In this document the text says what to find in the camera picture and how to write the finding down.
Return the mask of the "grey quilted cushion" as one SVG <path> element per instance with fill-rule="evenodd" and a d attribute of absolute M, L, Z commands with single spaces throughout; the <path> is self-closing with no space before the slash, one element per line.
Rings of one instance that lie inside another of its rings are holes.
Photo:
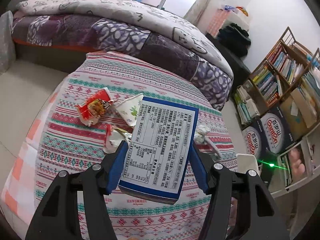
<path fill-rule="evenodd" d="M 13 14 L 7 11 L 0 18 L 0 73 L 6 72 L 16 60 L 15 45 L 12 40 Z"/>

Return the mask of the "blue white label carton box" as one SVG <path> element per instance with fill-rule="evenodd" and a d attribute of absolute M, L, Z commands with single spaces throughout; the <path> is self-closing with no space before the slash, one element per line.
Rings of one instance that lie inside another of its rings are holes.
<path fill-rule="evenodd" d="M 137 198 L 175 204 L 182 190 L 198 116 L 195 107 L 144 97 L 119 189 Z"/>

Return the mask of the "red white torn noodle cup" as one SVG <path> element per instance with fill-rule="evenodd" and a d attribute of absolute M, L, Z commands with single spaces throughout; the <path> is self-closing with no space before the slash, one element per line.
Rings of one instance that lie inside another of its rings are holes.
<path fill-rule="evenodd" d="M 120 143 L 124 140 L 128 144 L 130 143 L 132 134 L 122 128 L 107 124 L 106 126 L 106 136 L 103 146 L 103 151 L 105 154 L 114 153 Z"/>

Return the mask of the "white plastic trash bin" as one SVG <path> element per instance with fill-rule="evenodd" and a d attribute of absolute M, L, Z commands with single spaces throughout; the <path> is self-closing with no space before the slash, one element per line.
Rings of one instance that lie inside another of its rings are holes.
<path fill-rule="evenodd" d="M 236 154 L 237 161 L 237 171 L 239 173 L 245 174 L 247 171 L 253 170 L 259 175 L 258 162 L 254 155 L 252 154 Z"/>

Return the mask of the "ganten water carton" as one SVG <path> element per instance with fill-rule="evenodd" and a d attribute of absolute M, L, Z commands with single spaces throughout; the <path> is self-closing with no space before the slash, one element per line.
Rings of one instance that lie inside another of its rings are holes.
<path fill-rule="evenodd" d="M 294 143 L 289 124 L 278 104 L 269 109 L 260 122 L 271 152 L 282 153 Z"/>
<path fill-rule="evenodd" d="M 262 158 L 268 149 L 268 143 L 260 120 L 245 128 L 242 136 L 246 145 L 246 153 L 254 155 L 257 159 Z"/>

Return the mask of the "black clothes pile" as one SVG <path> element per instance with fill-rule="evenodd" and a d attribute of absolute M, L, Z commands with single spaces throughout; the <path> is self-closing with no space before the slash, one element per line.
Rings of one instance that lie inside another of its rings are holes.
<path fill-rule="evenodd" d="M 251 46 L 249 33 L 235 23 L 230 23 L 220 29 L 217 34 L 217 39 L 224 47 L 239 58 L 247 56 L 248 49 Z"/>

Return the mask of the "white tissue wad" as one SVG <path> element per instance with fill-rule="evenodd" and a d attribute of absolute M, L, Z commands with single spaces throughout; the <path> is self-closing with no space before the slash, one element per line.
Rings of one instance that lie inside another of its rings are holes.
<path fill-rule="evenodd" d="M 194 142 L 197 145 L 209 145 L 211 144 L 210 139 L 208 137 L 208 133 L 210 132 L 210 128 L 205 125 L 197 126 L 194 134 Z"/>

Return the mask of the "black storage bench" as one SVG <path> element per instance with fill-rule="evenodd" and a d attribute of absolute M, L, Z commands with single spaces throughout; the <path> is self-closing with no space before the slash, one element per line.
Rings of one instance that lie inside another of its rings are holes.
<path fill-rule="evenodd" d="M 236 89 L 248 79 L 251 72 L 239 57 L 224 47 L 217 39 L 213 38 L 212 35 L 206 33 L 206 38 L 218 49 L 233 71 L 234 80 L 231 89 L 231 93 L 233 94 Z"/>

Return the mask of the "beige curtain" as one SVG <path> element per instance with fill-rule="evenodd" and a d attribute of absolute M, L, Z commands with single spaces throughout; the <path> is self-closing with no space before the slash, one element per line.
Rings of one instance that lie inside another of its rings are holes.
<path fill-rule="evenodd" d="M 193 25 L 197 25 L 209 3 L 210 0 L 196 0 L 185 14 L 184 19 Z"/>

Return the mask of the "brown cardboard box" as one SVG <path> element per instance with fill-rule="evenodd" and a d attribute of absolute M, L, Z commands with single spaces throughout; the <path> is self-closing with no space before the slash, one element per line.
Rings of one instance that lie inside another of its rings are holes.
<path fill-rule="evenodd" d="M 307 128 L 312 127 L 317 122 L 317 112 L 310 103 L 304 98 L 303 94 L 296 88 L 291 92 L 291 96 L 301 112 L 303 120 Z"/>

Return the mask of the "lower Ganten water carton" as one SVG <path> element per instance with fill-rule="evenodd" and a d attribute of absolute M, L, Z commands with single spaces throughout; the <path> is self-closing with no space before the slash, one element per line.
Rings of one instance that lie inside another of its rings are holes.
<path fill-rule="evenodd" d="M 245 128 L 242 136 L 246 145 L 246 153 L 254 155 L 257 159 L 262 158 L 268 149 L 268 143 L 260 120 Z"/>

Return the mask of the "white floral paper cup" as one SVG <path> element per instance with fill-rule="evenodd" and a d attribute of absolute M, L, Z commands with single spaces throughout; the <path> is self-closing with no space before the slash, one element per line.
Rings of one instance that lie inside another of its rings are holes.
<path fill-rule="evenodd" d="M 123 102 L 116 105 L 116 110 L 124 119 L 128 126 L 134 127 L 137 122 L 137 116 L 140 110 L 143 93 L 125 99 Z"/>

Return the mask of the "red torn noodle cup piece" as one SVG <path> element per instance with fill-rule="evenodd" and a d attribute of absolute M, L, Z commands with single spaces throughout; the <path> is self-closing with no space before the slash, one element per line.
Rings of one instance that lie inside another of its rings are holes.
<path fill-rule="evenodd" d="M 76 105 L 80 121 L 88 127 L 98 123 L 107 110 L 114 104 L 107 87 L 97 91 L 86 100 Z"/>

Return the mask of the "upper Ganten water carton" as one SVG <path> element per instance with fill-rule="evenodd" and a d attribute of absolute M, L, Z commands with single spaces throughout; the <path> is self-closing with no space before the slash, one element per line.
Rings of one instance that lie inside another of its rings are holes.
<path fill-rule="evenodd" d="M 289 124 L 278 104 L 269 109 L 260 122 L 271 152 L 282 153 L 294 143 Z"/>

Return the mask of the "pink grey trim strip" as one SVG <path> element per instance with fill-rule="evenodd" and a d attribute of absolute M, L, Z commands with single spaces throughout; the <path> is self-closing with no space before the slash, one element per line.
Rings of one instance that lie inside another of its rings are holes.
<path fill-rule="evenodd" d="M 222 158 L 222 154 L 221 154 L 220 150 L 210 140 L 210 138 L 209 137 L 204 137 L 204 140 L 205 140 L 206 144 L 210 146 L 210 148 L 212 149 L 212 152 L 216 155 L 217 159 L 221 159 Z"/>

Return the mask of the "pink checked cloth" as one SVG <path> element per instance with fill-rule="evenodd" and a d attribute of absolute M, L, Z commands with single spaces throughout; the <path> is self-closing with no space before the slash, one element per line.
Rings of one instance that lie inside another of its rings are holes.
<path fill-rule="evenodd" d="M 229 15 L 229 11 L 223 9 L 217 9 L 213 14 L 212 19 L 207 27 L 206 32 L 210 34 L 213 38 L 216 38 L 219 30 L 222 28 L 225 20 Z"/>

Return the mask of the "patterned striped tablecloth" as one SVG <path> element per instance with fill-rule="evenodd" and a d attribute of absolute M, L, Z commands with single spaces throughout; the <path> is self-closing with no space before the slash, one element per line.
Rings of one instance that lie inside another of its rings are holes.
<path fill-rule="evenodd" d="M 57 172 L 75 173 L 102 161 L 109 126 L 129 130 L 125 120 L 109 109 L 99 122 L 85 126 L 76 106 L 108 88 L 122 102 L 138 94 L 199 109 L 198 123 L 210 128 L 210 140 L 222 153 L 222 163 L 235 170 L 234 146 L 222 113 L 213 109 L 189 81 L 162 68 L 120 53 L 89 53 L 84 63 L 57 87 L 23 142 L 1 195 L 5 218 L 24 238 L 32 216 Z M 166 205 L 114 190 L 105 203 L 118 239 L 197 239 L 210 196 L 199 189 L 187 168 L 179 200 Z"/>

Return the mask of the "white cat print duvet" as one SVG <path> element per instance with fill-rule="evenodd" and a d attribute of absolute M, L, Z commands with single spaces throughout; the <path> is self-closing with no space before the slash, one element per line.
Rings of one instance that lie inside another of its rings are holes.
<path fill-rule="evenodd" d="M 25 15 L 93 15 L 139 26 L 165 36 L 219 67 L 233 71 L 216 47 L 187 20 L 170 12 L 129 0 L 26 0 L 16 8 Z"/>

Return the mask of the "wooden bookshelf with books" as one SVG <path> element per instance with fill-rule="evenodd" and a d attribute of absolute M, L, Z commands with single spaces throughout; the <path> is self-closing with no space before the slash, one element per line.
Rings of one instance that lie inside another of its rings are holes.
<path fill-rule="evenodd" d="M 260 64 L 235 93 L 242 128 L 273 106 L 282 105 L 299 88 L 317 112 L 319 122 L 319 51 L 312 53 L 287 27 Z"/>

